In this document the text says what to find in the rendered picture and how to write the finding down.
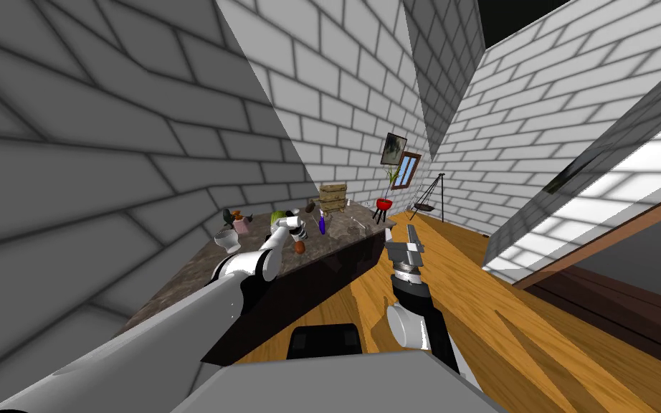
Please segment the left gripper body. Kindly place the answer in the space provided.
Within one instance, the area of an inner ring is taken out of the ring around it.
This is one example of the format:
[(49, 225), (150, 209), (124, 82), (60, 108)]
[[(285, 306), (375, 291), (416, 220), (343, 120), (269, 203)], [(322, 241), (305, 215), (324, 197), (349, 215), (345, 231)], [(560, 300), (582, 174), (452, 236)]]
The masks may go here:
[(305, 223), (300, 217), (284, 217), (283, 223), (289, 229), (289, 233), (295, 241), (303, 241), (308, 238)]

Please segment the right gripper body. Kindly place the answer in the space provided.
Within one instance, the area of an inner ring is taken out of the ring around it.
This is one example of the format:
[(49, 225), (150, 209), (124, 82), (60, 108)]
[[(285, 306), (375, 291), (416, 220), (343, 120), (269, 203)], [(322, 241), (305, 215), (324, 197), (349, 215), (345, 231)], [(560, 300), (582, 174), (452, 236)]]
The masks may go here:
[(422, 253), (424, 246), (420, 243), (388, 242), (387, 253), (389, 260), (410, 267), (423, 267)]

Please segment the plant in red pot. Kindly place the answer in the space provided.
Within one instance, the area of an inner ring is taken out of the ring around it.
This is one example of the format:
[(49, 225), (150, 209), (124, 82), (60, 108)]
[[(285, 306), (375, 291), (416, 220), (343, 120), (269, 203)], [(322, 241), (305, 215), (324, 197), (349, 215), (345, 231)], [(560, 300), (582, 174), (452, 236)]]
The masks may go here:
[(393, 204), (393, 202), (388, 199), (388, 195), (394, 187), (396, 180), (398, 179), (399, 170), (400, 168), (398, 166), (391, 166), (386, 170), (389, 185), (387, 186), (384, 196), (376, 200), (376, 211), (373, 214), (373, 218), (376, 220), (376, 224), (379, 224), (381, 221), (386, 221), (386, 213)]

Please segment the black tripod with hanging bowl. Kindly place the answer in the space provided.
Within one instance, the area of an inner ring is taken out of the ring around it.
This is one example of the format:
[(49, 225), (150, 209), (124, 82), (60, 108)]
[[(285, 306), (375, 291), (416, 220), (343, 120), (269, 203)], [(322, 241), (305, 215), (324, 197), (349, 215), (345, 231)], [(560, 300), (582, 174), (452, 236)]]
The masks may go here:
[(444, 203), (444, 176), (445, 173), (440, 173), (438, 177), (429, 185), (429, 187), (424, 191), (424, 193), (412, 203), (412, 215), (409, 217), (411, 221), (415, 215), (422, 210), (423, 212), (432, 212), (435, 210), (435, 207), (432, 206), (429, 201), (433, 195), (435, 188), (440, 188), (440, 198), (441, 203)]

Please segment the wooden crate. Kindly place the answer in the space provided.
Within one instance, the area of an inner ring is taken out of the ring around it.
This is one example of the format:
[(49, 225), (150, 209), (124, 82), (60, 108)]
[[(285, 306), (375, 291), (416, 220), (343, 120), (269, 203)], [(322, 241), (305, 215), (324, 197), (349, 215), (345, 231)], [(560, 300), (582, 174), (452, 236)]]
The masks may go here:
[(346, 192), (347, 184), (321, 185), (317, 201), (322, 213), (324, 215), (330, 215), (333, 212), (342, 213), (348, 203)]

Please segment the brown framed window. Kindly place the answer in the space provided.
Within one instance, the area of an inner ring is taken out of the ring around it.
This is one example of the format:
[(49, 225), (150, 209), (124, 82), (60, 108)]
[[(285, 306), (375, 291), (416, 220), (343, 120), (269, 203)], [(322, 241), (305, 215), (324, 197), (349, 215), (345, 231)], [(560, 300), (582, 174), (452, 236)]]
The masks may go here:
[(417, 153), (403, 152), (395, 179), (391, 183), (392, 190), (409, 188), (420, 160), (421, 156)]

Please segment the dark framed picture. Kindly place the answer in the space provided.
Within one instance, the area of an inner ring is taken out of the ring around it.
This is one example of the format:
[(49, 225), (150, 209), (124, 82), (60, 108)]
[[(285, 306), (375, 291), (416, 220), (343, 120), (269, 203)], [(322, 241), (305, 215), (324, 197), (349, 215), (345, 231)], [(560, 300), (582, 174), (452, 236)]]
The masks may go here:
[(381, 165), (398, 166), (406, 146), (406, 139), (393, 133), (386, 136), (381, 153)]

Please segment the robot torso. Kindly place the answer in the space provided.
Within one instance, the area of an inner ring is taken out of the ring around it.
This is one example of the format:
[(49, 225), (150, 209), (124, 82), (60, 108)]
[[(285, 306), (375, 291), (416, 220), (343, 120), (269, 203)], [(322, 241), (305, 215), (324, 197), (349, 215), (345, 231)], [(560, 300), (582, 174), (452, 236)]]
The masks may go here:
[(171, 413), (508, 413), (424, 351), (218, 370)]

